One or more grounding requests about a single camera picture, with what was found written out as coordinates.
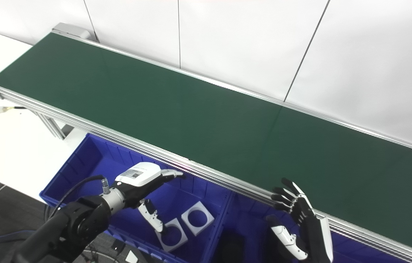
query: robotic hand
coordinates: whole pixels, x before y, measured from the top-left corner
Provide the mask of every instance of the robotic hand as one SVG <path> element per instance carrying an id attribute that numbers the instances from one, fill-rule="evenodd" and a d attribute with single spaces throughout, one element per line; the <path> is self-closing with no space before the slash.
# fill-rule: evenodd
<path id="1" fill-rule="evenodd" d="M 109 226 L 112 215 L 124 208 L 138 208 L 153 228 L 164 224 L 148 199 L 149 193 L 183 173 L 154 163 L 138 163 L 118 175 L 111 187 L 102 178 L 103 193 L 69 202 L 27 238 L 15 251 L 13 263 L 37 263 L 52 255 L 73 262 Z"/>
<path id="2" fill-rule="evenodd" d="M 300 262 L 331 263 L 333 245 L 327 218 L 317 218 L 305 193 L 292 181 L 282 179 L 286 188 L 275 187 L 271 199 L 277 201 L 274 208 L 289 213 L 300 226 L 300 237 L 292 235 L 281 225 L 275 215 L 266 217 L 269 226 L 281 241 L 279 250 L 287 259 L 297 258 Z"/>

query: white robotic hand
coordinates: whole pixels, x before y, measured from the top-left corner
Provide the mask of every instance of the white robotic hand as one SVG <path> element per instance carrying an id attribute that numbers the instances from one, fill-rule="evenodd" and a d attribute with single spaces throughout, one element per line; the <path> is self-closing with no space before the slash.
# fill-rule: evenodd
<path id="1" fill-rule="evenodd" d="M 333 244 L 327 218 L 317 218 L 305 193 L 292 181 L 282 179 L 286 188 L 275 187 L 271 199 L 277 201 L 274 208 L 288 212 L 300 226 L 300 237 L 292 235 L 278 219 L 268 216 L 271 230 L 285 249 L 299 261 L 311 263 L 333 262 Z"/>

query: gray floor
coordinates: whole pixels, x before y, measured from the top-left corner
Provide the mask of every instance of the gray floor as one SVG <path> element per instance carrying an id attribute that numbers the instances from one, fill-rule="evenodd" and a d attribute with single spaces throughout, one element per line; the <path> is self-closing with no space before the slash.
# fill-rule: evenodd
<path id="1" fill-rule="evenodd" d="M 5 235 L 19 230 L 35 230 L 41 226 L 43 221 L 44 204 L 19 193 L 9 187 L 4 187 L 0 191 L 0 235 Z M 111 249 L 115 241 L 109 235 L 101 234 L 93 242 L 96 251 L 106 253 L 112 257 L 116 256 L 116 251 Z M 19 245 L 20 241 L 15 243 L 0 244 L 0 263 L 9 263 L 11 261 L 14 248 Z M 124 263 L 126 255 L 130 248 L 126 247 L 117 257 L 119 263 Z M 85 263 L 82 257 L 79 257 L 76 263 Z M 99 263 L 113 263 L 113 260 L 99 256 Z"/>

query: blue plastic bin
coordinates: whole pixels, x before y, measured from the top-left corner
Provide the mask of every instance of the blue plastic bin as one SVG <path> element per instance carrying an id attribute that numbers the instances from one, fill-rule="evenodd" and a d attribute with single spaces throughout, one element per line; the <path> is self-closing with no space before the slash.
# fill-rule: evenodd
<path id="1" fill-rule="evenodd" d="M 117 175 L 141 161 L 170 168 L 97 136 L 87 135 L 40 195 L 49 205 L 55 206 L 83 178 L 102 174 L 112 182 Z M 269 214 L 275 214 L 286 228 L 299 234 L 298 226 L 288 214 L 193 175 L 186 176 L 186 179 L 176 178 L 164 184 L 148 196 L 164 222 L 179 219 L 188 237 L 188 242 L 183 246 L 171 253 L 162 250 L 153 228 L 137 210 L 132 209 L 125 209 L 114 215 L 106 233 L 168 263 L 211 262 L 224 233 L 237 233 L 244 237 L 243 263 L 264 263 L 263 244 L 268 230 L 264 218 Z M 89 182 L 69 196 L 67 202 L 80 196 L 96 195 L 101 191 L 100 182 Z M 195 237 L 180 216 L 197 201 L 205 205 L 215 220 Z M 345 236 L 336 233 L 331 235 L 334 263 L 404 262 Z"/>
<path id="2" fill-rule="evenodd" d="M 108 142 L 94 135 L 87 135 L 79 147 L 69 157 L 48 186 L 40 193 L 50 205 L 55 206 L 59 199 L 77 182 L 91 175 L 103 175 L 109 183 L 117 175 L 141 161 L 157 163 L 161 168 L 169 168 L 151 158 L 142 156 L 122 146 Z M 110 221 L 108 234 L 134 245 L 165 262 L 204 263 L 217 235 L 219 222 L 231 191 L 193 175 L 186 179 L 176 178 L 161 186 L 147 198 L 151 199 L 164 223 L 178 218 L 188 237 L 187 243 L 167 253 L 156 236 L 154 229 L 141 216 L 138 210 L 124 209 L 115 214 Z M 89 182 L 69 196 L 66 202 L 74 201 L 85 195 L 97 195 L 102 187 L 99 181 Z M 181 220 L 181 214 L 201 201 L 214 216 L 213 224 L 198 236 L 194 236 Z"/>
<path id="3" fill-rule="evenodd" d="M 228 235 L 236 233 L 244 238 L 243 263 L 265 263 L 263 262 L 263 244 L 268 230 L 265 217 L 270 214 L 276 215 L 290 232 L 300 235 L 299 226 L 295 224 L 289 214 L 275 210 L 271 206 L 251 198 L 234 194 L 226 207 L 214 246 L 223 233 Z M 337 233 L 331 233 L 331 235 L 333 263 L 405 263 L 399 258 L 345 236 Z"/>

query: black object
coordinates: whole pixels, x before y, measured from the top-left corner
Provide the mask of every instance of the black object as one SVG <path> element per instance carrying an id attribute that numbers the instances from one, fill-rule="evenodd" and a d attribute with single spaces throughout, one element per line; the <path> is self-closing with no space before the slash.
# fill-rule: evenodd
<path id="1" fill-rule="evenodd" d="M 117 251 L 117 256 L 115 256 L 115 258 L 117 258 L 120 255 L 120 253 L 123 251 L 123 249 L 125 248 L 125 242 L 116 239 L 114 243 L 112 244 L 111 248 Z"/>
<path id="2" fill-rule="evenodd" d="M 237 233 L 224 230 L 211 263 L 242 263 L 245 238 Z"/>
<path id="3" fill-rule="evenodd" d="M 84 196 L 58 208 L 67 196 L 84 183 L 104 178 L 102 175 L 91 176 L 73 186 L 58 202 L 47 222 L 15 250 L 12 263 L 37 263 L 46 255 L 73 262 L 94 238 L 108 228 L 113 208 L 103 195 Z M 114 183 L 112 187 L 122 193 L 123 197 L 119 201 L 125 208 L 137 208 L 143 198 L 173 178 L 173 175 L 159 175 L 140 187 L 126 183 Z"/>
<path id="4" fill-rule="evenodd" d="M 70 202 L 15 251 L 13 263 L 34 263 L 46 255 L 73 262 L 109 226 L 111 210 L 101 196 Z"/>

